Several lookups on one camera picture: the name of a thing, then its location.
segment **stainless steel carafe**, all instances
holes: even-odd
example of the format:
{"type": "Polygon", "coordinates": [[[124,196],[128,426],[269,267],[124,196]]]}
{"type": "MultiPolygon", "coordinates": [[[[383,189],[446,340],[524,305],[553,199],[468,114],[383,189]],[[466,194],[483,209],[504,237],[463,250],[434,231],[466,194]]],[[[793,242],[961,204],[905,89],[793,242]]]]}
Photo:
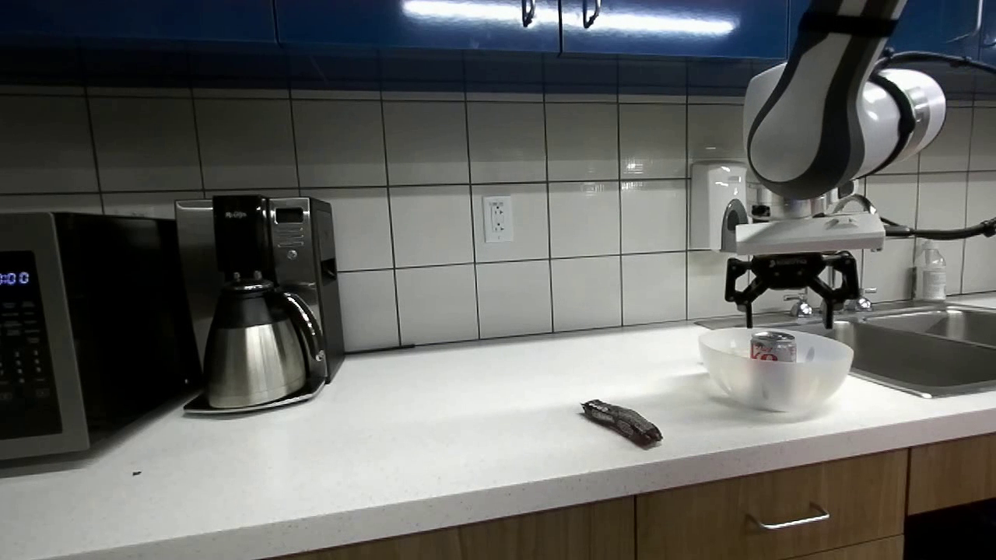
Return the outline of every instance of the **stainless steel carafe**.
{"type": "Polygon", "coordinates": [[[236,279],[222,288],[204,354],[212,407],[282,399],[308,376],[321,376],[324,360],[318,321],[300,296],[262,278],[236,279]]]}

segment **stainless steel sink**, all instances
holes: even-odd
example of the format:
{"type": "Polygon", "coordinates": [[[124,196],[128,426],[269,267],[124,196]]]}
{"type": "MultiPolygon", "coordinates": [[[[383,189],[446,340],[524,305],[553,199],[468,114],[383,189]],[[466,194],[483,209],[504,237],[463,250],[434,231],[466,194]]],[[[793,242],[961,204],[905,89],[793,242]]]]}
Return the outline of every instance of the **stainless steel sink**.
{"type": "MultiPolygon", "coordinates": [[[[996,389],[996,313],[964,306],[918,307],[843,316],[827,330],[819,318],[767,316],[759,327],[817,334],[855,350],[852,373],[927,399],[996,389]]],[[[716,329],[736,319],[707,321],[716,329]]]]}

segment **soda can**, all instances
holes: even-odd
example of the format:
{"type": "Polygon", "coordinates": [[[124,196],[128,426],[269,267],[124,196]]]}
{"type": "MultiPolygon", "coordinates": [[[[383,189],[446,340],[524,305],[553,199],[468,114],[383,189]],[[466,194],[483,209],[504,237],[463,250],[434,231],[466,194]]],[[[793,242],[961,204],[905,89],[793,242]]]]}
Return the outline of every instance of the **soda can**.
{"type": "Polygon", "coordinates": [[[754,333],[750,339],[750,357],[769,362],[795,362],[796,337],[778,331],[754,333]]]}

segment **white bowl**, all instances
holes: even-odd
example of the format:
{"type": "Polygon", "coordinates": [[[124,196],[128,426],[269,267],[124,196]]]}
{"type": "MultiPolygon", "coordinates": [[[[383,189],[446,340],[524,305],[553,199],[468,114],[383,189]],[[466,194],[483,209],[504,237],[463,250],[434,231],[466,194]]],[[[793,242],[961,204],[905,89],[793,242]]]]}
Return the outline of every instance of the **white bowl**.
{"type": "Polygon", "coordinates": [[[778,329],[796,337],[797,362],[750,358],[751,335],[764,329],[720,329],[698,338],[709,376],[742,405],[762,411],[809,411],[829,399],[851,371],[855,351],[809,333],[778,329]]]}

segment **electrical outlet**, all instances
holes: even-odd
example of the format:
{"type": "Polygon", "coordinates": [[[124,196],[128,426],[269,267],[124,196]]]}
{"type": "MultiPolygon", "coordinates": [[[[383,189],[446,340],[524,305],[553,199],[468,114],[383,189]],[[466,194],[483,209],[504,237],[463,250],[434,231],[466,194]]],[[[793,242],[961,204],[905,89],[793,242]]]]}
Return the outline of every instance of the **electrical outlet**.
{"type": "Polygon", "coordinates": [[[484,242],[507,243],[512,240],[512,197],[485,196],[484,242]]]}

